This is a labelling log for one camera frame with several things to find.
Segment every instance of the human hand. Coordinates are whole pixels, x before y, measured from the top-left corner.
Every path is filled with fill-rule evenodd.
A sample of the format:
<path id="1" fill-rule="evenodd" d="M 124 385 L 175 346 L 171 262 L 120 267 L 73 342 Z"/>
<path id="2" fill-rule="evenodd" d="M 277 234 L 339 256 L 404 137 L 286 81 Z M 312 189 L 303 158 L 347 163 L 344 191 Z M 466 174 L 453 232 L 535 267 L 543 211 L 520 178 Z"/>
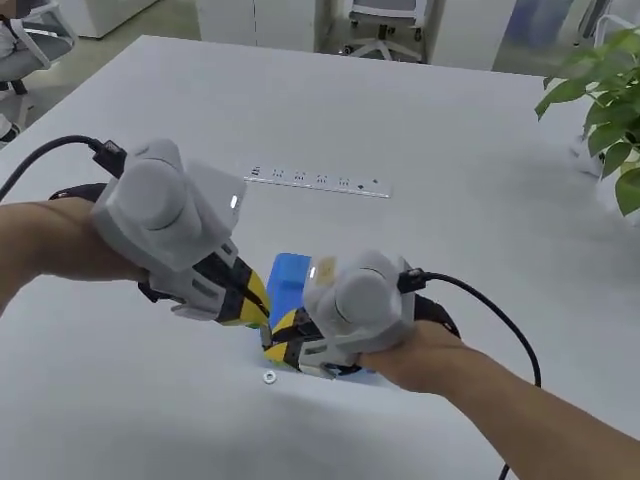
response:
<path id="1" fill-rule="evenodd" d="M 359 365 L 405 390 L 443 394 L 455 369 L 474 355 L 481 354 L 442 325 L 417 321 L 407 341 L 385 352 L 362 354 Z"/>
<path id="2" fill-rule="evenodd" d="M 35 268 L 39 274 L 72 280 L 134 280 L 147 273 L 113 251 L 91 224 L 93 203 L 61 198 L 31 204 L 39 247 Z"/>

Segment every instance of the electrical outlet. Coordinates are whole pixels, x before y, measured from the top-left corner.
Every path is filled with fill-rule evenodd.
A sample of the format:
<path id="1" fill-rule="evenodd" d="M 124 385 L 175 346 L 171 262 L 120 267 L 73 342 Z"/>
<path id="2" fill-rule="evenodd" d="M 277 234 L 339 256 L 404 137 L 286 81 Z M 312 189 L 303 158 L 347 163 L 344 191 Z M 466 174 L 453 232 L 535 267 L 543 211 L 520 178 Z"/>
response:
<path id="1" fill-rule="evenodd" d="M 391 197 L 391 186 L 377 178 L 340 177 L 304 170 L 288 170 L 279 167 L 257 165 L 249 170 L 244 179 L 249 182 L 270 183 L 288 187 L 303 187 L 328 192 L 351 193 L 368 197 Z"/>

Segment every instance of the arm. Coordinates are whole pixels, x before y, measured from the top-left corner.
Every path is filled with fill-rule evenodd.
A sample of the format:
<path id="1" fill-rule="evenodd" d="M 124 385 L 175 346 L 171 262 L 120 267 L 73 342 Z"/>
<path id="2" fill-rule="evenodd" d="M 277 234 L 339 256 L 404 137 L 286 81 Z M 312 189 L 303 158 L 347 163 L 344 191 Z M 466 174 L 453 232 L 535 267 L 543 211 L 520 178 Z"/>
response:
<path id="1" fill-rule="evenodd" d="M 0 15 L 7 18 L 16 16 L 16 0 L 0 0 Z"/>
<path id="2" fill-rule="evenodd" d="M 79 198 L 0 206 L 0 313 L 39 275 L 144 281 L 93 230 L 92 206 Z"/>
<path id="3" fill-rule="evenodd" d="M 513 375 L 442 327 L 419 322 L 401 347 L 361 364 L 451 401 L 521 480 L 640 478 L 640 442 Z"/>

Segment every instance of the blue block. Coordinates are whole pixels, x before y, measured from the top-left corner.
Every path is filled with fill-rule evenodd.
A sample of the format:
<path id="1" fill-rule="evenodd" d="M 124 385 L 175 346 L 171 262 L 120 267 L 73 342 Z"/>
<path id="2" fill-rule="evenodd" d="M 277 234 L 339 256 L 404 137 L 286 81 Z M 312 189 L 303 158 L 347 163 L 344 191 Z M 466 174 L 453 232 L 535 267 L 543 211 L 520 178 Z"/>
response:
<path id="1" fill-rule="evenodd" d="M 267 283 L 271 328 L 291 310 L 302 307 L 302 292 L 310 263 L 311 257 L 294 253 L 281 253 L 276 257 Z"/>

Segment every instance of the small white washer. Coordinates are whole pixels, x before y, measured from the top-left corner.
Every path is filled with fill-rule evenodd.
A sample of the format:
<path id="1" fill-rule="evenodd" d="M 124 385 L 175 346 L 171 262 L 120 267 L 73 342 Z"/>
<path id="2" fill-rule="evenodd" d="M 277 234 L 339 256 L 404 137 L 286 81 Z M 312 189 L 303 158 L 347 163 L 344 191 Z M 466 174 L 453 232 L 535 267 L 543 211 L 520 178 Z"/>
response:
<path id="1" fill-rule="evenodd" d="M 262 376 L 262 379 L 267 385 L 273 385 L 274 383 L 276 383 L 276 380 L 278 380 L 278 376 L 276 375 L 276 372 L 274 372 L 273 370 L 269 370 Z"/>

